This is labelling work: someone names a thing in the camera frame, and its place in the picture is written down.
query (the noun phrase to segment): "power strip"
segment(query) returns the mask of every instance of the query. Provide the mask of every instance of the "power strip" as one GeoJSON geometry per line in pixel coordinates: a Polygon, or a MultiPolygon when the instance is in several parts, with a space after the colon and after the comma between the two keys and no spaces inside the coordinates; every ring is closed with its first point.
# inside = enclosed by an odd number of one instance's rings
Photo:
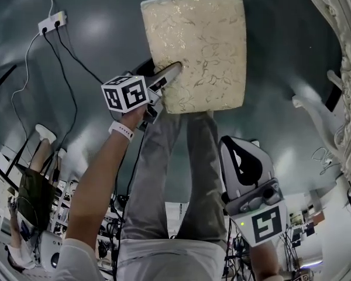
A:
{"type": "Polygon", "coordinates": [[[47,32],[50,32],[52,30],[55,30],[56,27],[55,27],[55,23],[59,21],[60,24],[58,26],[58,28],[60,28],[61,26],[64,26],[66,25],[66,14],[64,11],[62,12],[58,12],[58,13],[55,13],[54,15],[52,15],[51,17],[41,21],[39,24],[38,24],[38,27],[39,27],[39,34],[40,35],[43,35],[43,29],[46,28],[46,33],[47,32]]]}

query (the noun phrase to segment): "person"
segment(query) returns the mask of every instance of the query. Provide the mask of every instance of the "person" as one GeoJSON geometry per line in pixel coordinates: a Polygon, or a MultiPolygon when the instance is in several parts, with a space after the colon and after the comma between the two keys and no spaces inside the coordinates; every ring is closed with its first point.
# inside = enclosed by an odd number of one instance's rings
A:
{"type": "MultiPolygon", "coordinates": [[[[145,107],[125,114],[121,124],[135,130],[145,107]]],[[[187,114],[192,193],[176,239],[169,239],[164,183],[181,116],[161,113],[148,125],[121,231],[117,280],[220,281],[226,254],[216,123],[209,113],[187,114]]],[[[94,254],[99,227],[129,140],[113,130],[90,164],[71,202],[66,239],[55,281],[104,278],[94,254]]],[[[251,249],[256,280],[282,280],[272,244],[251,249]]]]}
{"type": "Polygon", "coordinates": [[[5,249],[8,251],[9,264],[19,272],[36,266],[36,245],[39,244],[40,234],[49,225],[61,160],[66,154],[64,149],[56,152],[57,160],[47,180],[41,172],[56,136],[40,124],[35,126],[35,130],[40,136],[40,145],[21,178],[18,197],[13,202],[12,197],[8,199],[11,243],[5,249]]]}

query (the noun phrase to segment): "shelf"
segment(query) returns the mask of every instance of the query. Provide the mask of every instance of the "shelf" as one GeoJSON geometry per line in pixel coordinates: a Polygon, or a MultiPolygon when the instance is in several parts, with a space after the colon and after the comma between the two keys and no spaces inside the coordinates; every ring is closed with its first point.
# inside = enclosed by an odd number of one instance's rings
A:
{"type": "Polygon", "coordinates": [[[63,200],[63,204],[70,208],[70,201],[63,200]]]}
{"type": "Polygon", "coordinates": [[[108,210],[105,214],[106,217],[109,217],[109,218],[118,218],[117,214],[115,213],[112,213],[110,210],[108,210]]]}
{"type": "Polygon", "coordinates": [[[109,239],[109,237],[104,237],[102,235],[98,235],[97,238],[99,241],[106,241],[106,242],[110,242],[111,240],[109,239]]]}
{"type": "Polygon", "coordinates": [[[56,222],[59,223],[59,224],[61,224],[61,225],[63,225],[63,226],[68,227],[68,223],[67,223],[67,222],[64,222],[64,221],[58,220],[58,219],[56,220],[56,222]]]}

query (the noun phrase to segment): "carved white frame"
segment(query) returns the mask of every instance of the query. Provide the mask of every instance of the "carved white frame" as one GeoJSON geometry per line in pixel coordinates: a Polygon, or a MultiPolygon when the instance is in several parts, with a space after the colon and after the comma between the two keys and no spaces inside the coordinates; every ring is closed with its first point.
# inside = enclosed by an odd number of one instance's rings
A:
{"type": "Polygon", "coordinates": [[[295,106],[303,106],[310,114],[325,145],[340,160],[343,174],[351,182],[351,0],[312,0],[329,22],[342,48],[341,79],[333,72],[328,78],[342,89],[345,120],[339,122],[325,113],[325,106],[304,97],[293,98],[295,106]]]}

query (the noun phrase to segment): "beige floral cushion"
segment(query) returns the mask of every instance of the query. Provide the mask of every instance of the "beige floral cushion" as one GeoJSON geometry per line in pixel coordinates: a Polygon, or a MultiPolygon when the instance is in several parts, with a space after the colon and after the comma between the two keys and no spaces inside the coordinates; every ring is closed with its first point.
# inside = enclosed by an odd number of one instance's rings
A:
{"type": "Polygon", "coordinates": [[[247,54],[242,0],[149,0],[141,6],[155,66],[183,65],[164,91],[169,113],[242,106],[247,54]]]}

